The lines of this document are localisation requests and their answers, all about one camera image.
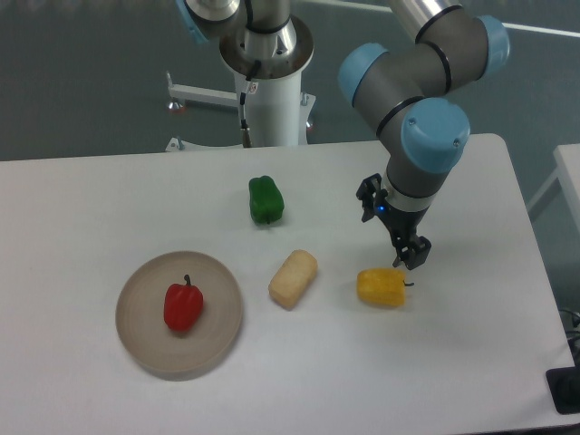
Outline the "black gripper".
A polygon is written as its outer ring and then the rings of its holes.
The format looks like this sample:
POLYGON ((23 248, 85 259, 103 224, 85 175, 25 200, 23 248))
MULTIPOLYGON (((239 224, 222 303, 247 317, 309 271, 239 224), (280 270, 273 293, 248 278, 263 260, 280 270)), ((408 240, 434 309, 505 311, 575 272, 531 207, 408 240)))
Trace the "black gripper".
POLYGON ((392 266, 404 265, 408 270, 422 266, 430 253, 431 242, 426 237, 417 236, 417 226, 427 209, 409 212, 393 207, 385 200, 386 191, 378 173, 361 182, 356 197, 362 202, 362 222, 376 216, 389 231, 396 251, 392 266))

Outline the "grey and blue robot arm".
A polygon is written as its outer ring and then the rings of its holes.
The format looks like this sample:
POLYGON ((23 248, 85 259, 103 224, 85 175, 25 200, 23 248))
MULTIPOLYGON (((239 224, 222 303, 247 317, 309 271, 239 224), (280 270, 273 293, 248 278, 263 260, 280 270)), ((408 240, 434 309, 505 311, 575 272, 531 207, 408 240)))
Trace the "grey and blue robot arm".
MULTIPOLYGON (((180 1, 178 11, 197 42, 218 39, 235 78, 235 107, 247 148, 291 147, 305 136, 301 78, 314 38, 287 1, 180 1)), ((378 43, 353 50, 338 83, 388 151, 383 175, 365 179, 356 196, 363 219, 389 231, 395 264, 414 269, 430 241, 417 232, 469 140, 465 112, 447 95, 502 68, 510 42, 504 25, 470 16, 457 1, 392 1, 413 40, 405 53, 378 43)))

